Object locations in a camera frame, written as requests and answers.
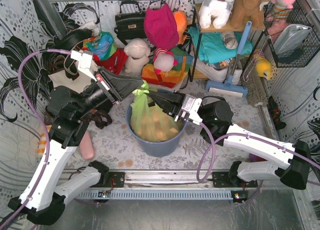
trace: white teddy bear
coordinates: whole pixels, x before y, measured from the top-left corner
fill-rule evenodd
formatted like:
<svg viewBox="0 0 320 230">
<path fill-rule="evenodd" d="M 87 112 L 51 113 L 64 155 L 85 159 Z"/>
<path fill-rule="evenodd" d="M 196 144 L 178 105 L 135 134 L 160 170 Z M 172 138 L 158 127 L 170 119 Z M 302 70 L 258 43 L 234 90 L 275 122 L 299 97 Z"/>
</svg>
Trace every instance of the white teddy bear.
<svg viewBox="0 0 320 230">
<path fill-rule="evenodd" d="M 124 47 L 124 53 L 128 56 L 125 62 L 125 72 L 141 74 L 145 64 L 149 62 L 150 48 L 142 39 L 133 39 Z"/>
<path fill-rule="evenodd" d="M 204 0 L 199 11 L 199 24 L 202 29 L 209 28 L 211 16 L 215 18 L 213 26 L 220 29 L 228 22 L 235 0 Z"/>
</svg>

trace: floor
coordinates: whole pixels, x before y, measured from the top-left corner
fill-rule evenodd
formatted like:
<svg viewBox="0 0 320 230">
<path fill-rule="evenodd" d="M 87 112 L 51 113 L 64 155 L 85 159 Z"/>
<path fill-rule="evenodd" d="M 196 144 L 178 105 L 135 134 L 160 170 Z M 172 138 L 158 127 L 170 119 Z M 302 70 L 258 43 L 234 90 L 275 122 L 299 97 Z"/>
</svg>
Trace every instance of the floor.
<svg viewBox="0 0 320 230">
<path fill-rule="evenodd" d="M 204 80 L 195 80 L 192 83 L 189 82 L 182 92 L 200 98 L 212 94 L 206 92 L 204 88 Z M 132 95 L 119 105 L 113 106 L 110 111 L 113 123 L 110 126 L 100 130 L 94 124 L 90 125 L 89 132 L 95 148 L 94 160 L 103 162 L 110 169 L 196 169 L 202 154 L 208 147 L 208 144 L 199 135 L 201 127 L 188 123 L 178 148 L 169 156 L 161 158 L 148 156 L 142 152 L 135 138 L 128 131 L 125 122 L 126 110 L 133 97 Z M 249 131 L 265 135 L 257 108 L 248 105 L 246 98 L 224 97 L 234 113 L 232 119 L 234 123 Z M 233 161 L 245 160 L 248 155 L 241 150 L 217 146 L 214 169 L 228 169 Z M 203 169 L 208 167 L 209 160 L 209 158 L 205 160 Z M 89 161 L 84 161 L 80 153 L 76 151 L 66 168 L 76 169 L 88 163 Z"/>
<path fill-rule="evenodd" d="M 228 200 L 110 200 L 104 206 L 72 201 L 52 226 L 40 229 L 244 230 L 304 229 L 291 190 L 264 190 L 248 205 Z"/>
</svg>

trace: mop handle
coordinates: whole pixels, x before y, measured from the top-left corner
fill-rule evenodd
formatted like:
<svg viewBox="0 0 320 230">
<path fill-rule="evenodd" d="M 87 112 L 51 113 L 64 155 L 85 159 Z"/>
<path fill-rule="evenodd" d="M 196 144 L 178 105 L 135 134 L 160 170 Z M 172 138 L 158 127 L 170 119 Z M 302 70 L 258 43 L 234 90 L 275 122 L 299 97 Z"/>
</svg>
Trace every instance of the mop handle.
<svg viewBox="0 0 320 230">
<path fill-rule="evenodd" d="M 238 51 L 236 52 L 237 54 L 241 55 L 242 54 L 242 51 L 244 50 L 244 47 L 245 47 L 245 43 L 247 41 L 247 38 L 248 38 L 248 35 L 249 35 L 249 32 L 250 32 L 250 29 L 251 29 L 251 25 L 252 25 L 252 22 L 251 21 L 248 21 L 245 25 L 245 28 L 244 28 L 244 31 L 243 31 L 243 34 L 242 34 L 242 37 L 241 37 L 241 40 L 240 40 L 240 43 L 238 45 Z"/>
<path fill-rule="evenodd" d="M 245 44 L 246 44 L 246 41 L 247 41 L 247 38 L 248 38 L 248 35 L 249 35 L 249 32 L 250 32 L 250 29 L 251 29 L 251 25 L 252 25 L 252 22 L 251 21 L 248 21 L 245 25 L 245 28 L 244 28 L 244 31 L 243 31 L 243 34 L 242 34 L 242 37 L 241 37 L 241 40 L 240 40 L 240 43 L 238 45 L 238 50 L 236 52 L 236 57 L 235 57 L 235 60 L 234 60 L 234 63 L 233 63 L 233 66 L 232 66 L 232 69 L 230 71 L 230 75 L 233 76 L 234 73 L 235 73 L 235 70 L 236 70 L 236 67 L 237 67 L 237 62 L 239 60 L 239 57 L 242 53 L 242 51 L 244 50 L 244 47 L 245 47 Z"/>
</svg>

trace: blue mop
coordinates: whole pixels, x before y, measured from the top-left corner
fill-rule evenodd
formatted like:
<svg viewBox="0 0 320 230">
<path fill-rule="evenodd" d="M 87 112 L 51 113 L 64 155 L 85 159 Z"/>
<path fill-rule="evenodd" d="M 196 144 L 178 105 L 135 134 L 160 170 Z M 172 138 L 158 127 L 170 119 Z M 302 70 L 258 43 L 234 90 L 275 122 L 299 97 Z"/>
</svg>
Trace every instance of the blue mop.
<svg viewBox="0 0 320 230">
<path fill-rule="evenodd" d="M 239 57 L 240 57 L 240 55 L 241 55 L 241 53 L 242 53 L 242 51 L 244 49 L 246 40 L 248 38 L 250 29 L 251 29 L 251 25 L 252 25 L 252 22 L 248 21 L 246 26 L 245 26 L 245 28 L 244 28 L 244 31 L 243 31 L 243 34 L 242 34 L 242 37 L 241 37 L 241 40 L 240 40 L 240 43 L 239 43 L 239 46 L 238 46 L 238 50 L 236 52 L 235 61 L 234 61 L 234 64 L 232 66 L 230 75 L 228 76 L 228 78 L 223 83 L 215 82 L 215 81 L 208 81 L 207 84 L 206 84 L 206 87 L 205 87 L 205 89 L 207 91 L 215 92 L 215 93 L 218 93 L 218 94 L 226 94 L 226 95 L 230 95 L 230 96 L 246 97 L 246 95 L 248 93 L 248 88 L 245 87 L 245 86 L 233 85 L 232 84 L 232 79 L 234 77 L 234 73 L 235 73 L 235 70 L 236 70 L 237 62 L 239 60 Z"/>
</svg>

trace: handbag handle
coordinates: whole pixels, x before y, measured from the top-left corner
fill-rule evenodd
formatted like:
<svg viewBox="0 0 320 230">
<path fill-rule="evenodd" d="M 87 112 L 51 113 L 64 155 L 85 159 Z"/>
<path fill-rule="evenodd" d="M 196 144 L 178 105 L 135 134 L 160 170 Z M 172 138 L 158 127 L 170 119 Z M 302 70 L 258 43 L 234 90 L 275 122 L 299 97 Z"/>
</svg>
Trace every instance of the handbag handle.
<svg viewBox="0 0 320 230">
<path fill-rule="evenodd" d="M 151 4 L 153 4 L 153 3 L 155 3 L 155 2 L 158 2 L 158 1 L 161 1 L 161 4 L 160 4 L 160 6 L 162 6 L 162 5 L 164 5 L 166 2 L 164 1 L 164 0 L 156 0 L 156 1 L 150 1 L 150 3 L 149 3 L 149 8 L 150 8 L 150 5 Z"/>
<path fill-rule="evenodd" d="M 139 12 L 141 11 L 140 6 L 137 1 L 122 1 L 120 4 L 120 14 L 122 14 L 121 6 L 123 5 L 136 5 L 138 7 Z"/>
</svg>

